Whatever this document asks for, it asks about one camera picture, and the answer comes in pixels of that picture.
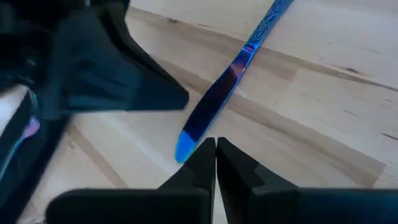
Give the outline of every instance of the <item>wood grain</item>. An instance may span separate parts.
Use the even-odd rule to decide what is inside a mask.
[[[175,144],[193,107],[272,3],[131,2],[132,37],[190,102],[183,111],[76,116],[32,197],[32,215],[66,190],[156,188],[173,175]],[[302,187],[398,187],[397,20],[396,1],[296,0],[207,136],[227,137]],[[8,111],[0,125],[20,98],[0,99]],[[219,193],[215,223],[226,223]]]

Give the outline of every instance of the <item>knife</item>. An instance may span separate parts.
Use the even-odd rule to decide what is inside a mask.
[[[242,79],[253,56],[292,1],[275,0],[272,3],[266,16],[245,43],[238,56],[203,95],[203,98],[189,116],[187,123],[185,123],[178,139],[175,152],[175,160],[177,162],[184,163],[193,153],[201,137],[206,133],[217,114],[228,101],[240,79]]]

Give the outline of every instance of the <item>black object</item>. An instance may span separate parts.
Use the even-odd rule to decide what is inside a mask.
[[[3,160],[30,119],[32,103],[26,95],[0,138]],[[43,120],[40,131],[26,139],[0,184],[0,223],[16,223],[30,200],[44,170],[69,122],[69,116],[56,121]]]
[[[40,117],[104,110],[180,110],[188,92],[131,39],[128,1],[0,3],[0,90],[16,83]]]
[[[215,153],[215,140],[207,139],[157,190],[74,190],[62,194],[50,203],[47,223],[210,223]]]
[[[398,223],[398,190],[301,189],[225,138],[209,138],[157,190],[75,190],[48,224],[211,223],[215,157],[228,223]]]

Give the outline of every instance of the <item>engraved pattern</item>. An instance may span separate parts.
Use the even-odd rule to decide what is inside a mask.
[[[253,45],[255,48],[258,47],[266,38],[268,31],[273,28],[277,20],[281,17],[292,1],[293,0],[275,0],[266,16],[257,26],[252,36],[250,36],[248,44]]]

